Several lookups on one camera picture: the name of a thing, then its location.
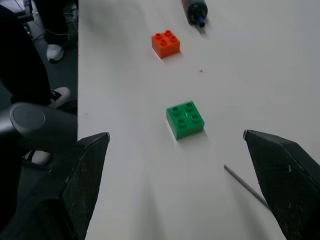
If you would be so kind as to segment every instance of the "white table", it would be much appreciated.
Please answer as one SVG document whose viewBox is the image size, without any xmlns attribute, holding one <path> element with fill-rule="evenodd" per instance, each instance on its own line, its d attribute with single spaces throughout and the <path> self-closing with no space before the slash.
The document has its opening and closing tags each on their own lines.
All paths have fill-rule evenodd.
<svg viewBox="0 0 320 240">
<path fill-rule="evenodd" d="M 81 0 L 79 139 L 110 132 L 87 240 L 281 240 L 245 129 L 320 159 L 320 1 L 207 0 L 205 34 L 180 0 Z M 171 29 L 181 54 L 160 60 Z M 166 108 L 193 100 L 205 132 L 176 141 Z"/>
</svg>

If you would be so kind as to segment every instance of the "dark floor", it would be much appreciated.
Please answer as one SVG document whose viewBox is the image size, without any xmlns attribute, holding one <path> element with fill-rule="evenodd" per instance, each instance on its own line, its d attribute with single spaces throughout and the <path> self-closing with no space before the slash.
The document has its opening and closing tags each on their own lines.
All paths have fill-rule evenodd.
<svg viewBox="0 0 320 240">
<path fill-rule="evenodd" d="M 41 33 L 41 29 L 38 26 L 31 26 L 33 35 Z M 69 48 L 65 50 L 63 59 L 55 64 L 51 64 L 46 57 L 47 43 L 44 39 L 38 39 L 34 42 L 36 49 L 38 50 L 42 61 L 44 62 L 47 70 L 49 82 L 52 89 L 59 87 L 68 87 L 71 90 L 71 100 L 78 98 L 78 38 L 73 36 Z M 37 69 L 31 69 L 29 74 L 32 75 L 32 71 Z M 11 94 L 2 85 L 0 81 L 0 109 L 10 106 Z"/>
</svg>

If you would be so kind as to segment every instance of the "shoe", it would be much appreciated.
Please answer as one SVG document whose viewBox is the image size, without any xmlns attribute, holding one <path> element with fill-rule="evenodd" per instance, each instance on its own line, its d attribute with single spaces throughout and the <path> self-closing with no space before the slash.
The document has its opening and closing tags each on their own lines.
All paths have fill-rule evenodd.
<svg viewBox="0 0 320 240">
<path fill-rule="evenodd" d="M 63 104 L 67 103 L 71 98 L 71 91 L 67 87 L 59 87 L 51 90 L 52 98 L 50 99 L 49 108 L 57 109 Z"/>
<path fill-rule="evenodd" d="M 57 62 L 64 56 L 64 49 L 62 46 L 56 44 L 49 44 L 46 50 L 46 57 L 50 62 Z"/>
<path fill-rule="evenodd" d="M 26 155 L 24 155 L 22 158 L 25 161 L 28 161 L 28 162 L 31 162 L 34 164 L 45 165 L 49 162 L 49 160 L 51 158 L 51 153 L 46 152 L 46 151 L 31 150 Z"/>
</svg>

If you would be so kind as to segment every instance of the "cable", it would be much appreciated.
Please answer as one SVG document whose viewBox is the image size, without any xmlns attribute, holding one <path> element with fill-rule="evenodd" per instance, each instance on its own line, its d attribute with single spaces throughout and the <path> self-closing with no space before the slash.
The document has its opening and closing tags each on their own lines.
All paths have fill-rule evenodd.
<svg viewBox="0 0 320 240">
<path fill-rule="evenodd" d="M 19 8 L 21 9 L 21 11 L 24 12 L 24 10 L 22 9 L 22 7 L 21 7 L 20 4 L 18 3 L 18 1 L 17 1 L 17 0 L 14 0 L 14 1 L 15 1 L 15 3 L 19 6 Z M 43 29 L 44 31 L 49 32 L 49 33 L 51 33 L 51 34 L 54 34 L 54 35 L 56 35 L 56 36 L 70 36 L 70 35 L 73 35 L 73 34 L 75 33 L 75 31 L 72 32 L 72 33 L 55 33 L 55 32 L 53 32 L 53 31 L 50 31 L 50 30 L 46 29 L 46 28 L 43 28 L 43 27 L 40 26 L 35 20 L 33 20 L 33 19 L 30 18 L 30 17 L 29 17 L 29 20 L 32 21 L 32 22 L 34 22 L 40 29 Z"/>
<path fill-rule="evenodd" d="M 79 29 L 78 29 L 79 21 L 78 21 L 78 24 L 76 24 L 76 22 L 75 22 L 75 19 L 78 19 L 78 17 L 79 17 L 79 13 L 77 12 L 77 8 L 73 8 L 73 9 L 71 9 L 71 11 L 75 11 L 75 14 L 67 12 L 67 13 L 65 13 L 65 15 L 66 14 L 71 14 L 72 15 L 71 19 L 72 19 L 74 28 L 76 29 L 76 32 L 79 33 Z"/>
<path fill-rule="evenodd" d="M 67 22 L 67 23 L 66 23 L 67 26 L 68 26 L 68 28 L 69 28 L 69 27 L 71 28 L 71 26 L 74 26 L 74 30 L 71 31 L 70 34 L 78 33 L 79 30 L 78 30 L 78 26 L 77 26 L 77 24 L 76 24 L 76 22 L 75 22 L 75 18 L 74 18 L 74 17 L 68 17 L 68 16 L 66 16 L 65 19 L 66 19 L 66 20 L 68 19 L 68 21 L 71 20 L 70 22 Z"/>
<path fill-rule="evenodd" d="M 234 177 L 245 189 L 247 189 L 249 191 L 249 193 L 251 193 L 260 203 L 262 203 L 267 209 L 270 209 L 267 201 L 259 195 L 259 193 L 257 193 L 252 187 L 250 187 L 245 181 L 243 181 L 241 179 L 241 177 L 239 177 L 234 171 L 232 171 L 227 165 L 223 166 L 224 169 L 232 176 Z"/>
</svg>

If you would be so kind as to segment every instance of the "black pants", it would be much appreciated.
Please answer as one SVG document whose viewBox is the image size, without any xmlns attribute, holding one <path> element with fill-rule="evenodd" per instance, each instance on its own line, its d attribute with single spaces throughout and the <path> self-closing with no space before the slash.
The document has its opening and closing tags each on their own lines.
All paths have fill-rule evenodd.
<svg viewBox="0 0 320 240">
<path fill-rule="evenodd" d="M 0 5 L 0 80 L 14 102 L 50 103 L 46 68 L 28 34 L 13 12 Z M 0 152 L 8 159 L 0 164 L 0 231 L 16 211 L 21 155 L 14 142 L 0 141 Z"/>
<path fill-rule="evenodd" d="M 48 44 L 63 46 L 68 41 L 68 27 L 64 15 L 67 0 L 34 0 L 46 29 L 44 39 Z"/>
<path fill-rule="evenodd" d="M 50 103 L 47 71 L 15 14 L 0 5 L 0 80 L 14 102 Z"/>
</svg>

